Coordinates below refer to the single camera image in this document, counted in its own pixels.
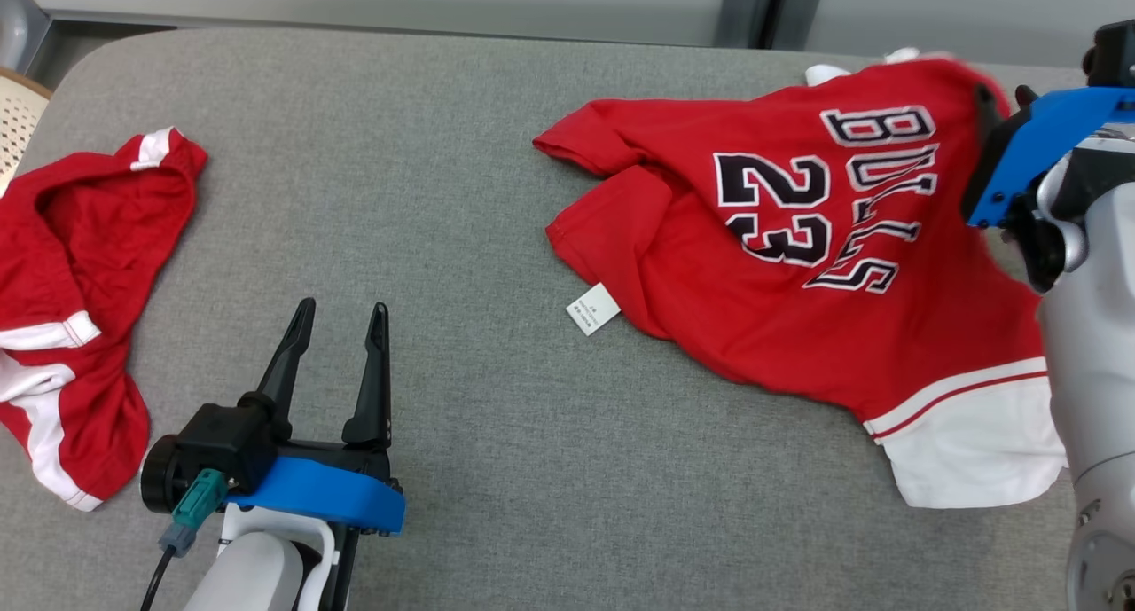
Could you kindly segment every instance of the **white stripe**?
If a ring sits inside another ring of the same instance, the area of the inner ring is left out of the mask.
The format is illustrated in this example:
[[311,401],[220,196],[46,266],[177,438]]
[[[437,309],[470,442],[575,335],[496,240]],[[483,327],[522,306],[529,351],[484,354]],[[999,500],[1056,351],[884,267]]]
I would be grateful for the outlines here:
[[82,348],[101,334],[91,315],[74,312],[62,323],[44,323],[16,329],[0,330],[0,349],[16,352]]
[[142,137],[142,144],[138,147],[138,160],[131,164],[131,171],[149,170],[160,166],[166,156],[169,154],[169,133],[173,129],[166,128]]
[[943,378],[923,387],[917,394],[903,401],[903,404],[900,404],[883,416],[864,421],[863,426],[866,427],[867,432],[872,434],[886,432],[888,429],[902,425],[905,421],[913,418],[916,413],[922,411],[925,405],[932,404],[933,401],[936,401],[945,394],[957,392],[957,390],[964,390],[969,385],[977,385],[989,380],[997,380],[998,378],[1010,378],[1014,376],[1020,376],[1022,374],[1035,374],[1037,371],[1045,371],[1046,369],[1044,358],[1037,357],[1035,359],[1026,359],[998,367],[977,369],[977,371],[969,371],[967,374],[959,374],[957,376]]
[[59,461],[64,441],[59,394],[74,379],[75,373],[66,365],[23,367],[0,351],[0,402],[23,409],[32,425],[24,445],[32,472],[67,504],[91,511],[102,501],[79,489]]

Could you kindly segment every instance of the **robotic arm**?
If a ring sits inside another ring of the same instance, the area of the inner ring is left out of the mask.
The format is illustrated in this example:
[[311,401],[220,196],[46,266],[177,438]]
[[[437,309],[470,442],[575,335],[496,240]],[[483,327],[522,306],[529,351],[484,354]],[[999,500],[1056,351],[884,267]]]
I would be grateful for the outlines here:
[[1076,530],[1071,611],[1135,611],[1135,20],[1102,26],[1084,58],[1086,89],[1037,98],[989,135],[962,200],[969,225],[1020,248],[1044,294],[1040,321],[1052,418],[1068,453]]
[[288,409],[308,349],[316,300],[292,317],[260,386],[235,408],[202,405],[176,436],[162,436],[142,467],[142,500],[173,513],[148,610],[173,555],[224,511],[217,561],[186,611],[343,611],[361,535],[402,532],[405,499],[390,477],[389,317],[377,303],[364,341],[354,417],[342,443],[292,440]]

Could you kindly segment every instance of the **gray fabric surface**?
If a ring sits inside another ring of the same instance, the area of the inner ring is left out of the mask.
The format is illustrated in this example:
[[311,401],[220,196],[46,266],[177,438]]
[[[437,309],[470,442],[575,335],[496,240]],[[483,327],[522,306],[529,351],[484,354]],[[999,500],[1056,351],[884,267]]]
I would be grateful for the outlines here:
[[[174,433],[252,388],[306,294],[300,436],[335,440],[372,303],[392,312],[398,538],[365,538],[354,609],[1056,610],[1067,480],[1018,507],[908,508],[846,412],[732,385],[616,319],[543,228],[595,185],[530,141],[588,99],[753,98],[812,62],[583,42],[195,31],[108,45],[48,108],[24,170],[177,125],[212,159],[131,369]],[[1012,86],[1073,70],[993,68]],[[134,609],[166,519],[136,485],[68,509],[0,436],[0,606]],[[166,576],[179,609],[211,560]]]

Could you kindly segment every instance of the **basketball jersey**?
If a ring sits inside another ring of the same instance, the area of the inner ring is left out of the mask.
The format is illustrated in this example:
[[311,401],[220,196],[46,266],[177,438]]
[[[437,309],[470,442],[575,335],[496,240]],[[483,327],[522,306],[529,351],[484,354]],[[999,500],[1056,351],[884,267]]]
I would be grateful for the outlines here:
[[0,422],[82,511],[141,468],[150,416],[126,373],[131,333],[207,159],[167,128],[28,171],[0,198]]
[[548,237],[641,332],[849,409],[909,504],[1035,497],[1063,466],[1039,299],[959,211],[982,84],[1001,94],[925,59],[749,102],[591,102],[535,141],[605,178]]

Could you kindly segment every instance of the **clothing tag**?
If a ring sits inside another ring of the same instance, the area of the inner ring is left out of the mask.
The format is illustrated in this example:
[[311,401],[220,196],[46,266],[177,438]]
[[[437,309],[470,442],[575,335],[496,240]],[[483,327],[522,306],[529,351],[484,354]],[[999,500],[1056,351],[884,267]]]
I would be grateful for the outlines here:
[[580,296],[574,303],[568,306],[568,313],[575,325],[590,336],[595,330],[607,324],[608,320],[619,316],[619,303],[607,293],[607,287],[598,284],[590,288],[587,294]]

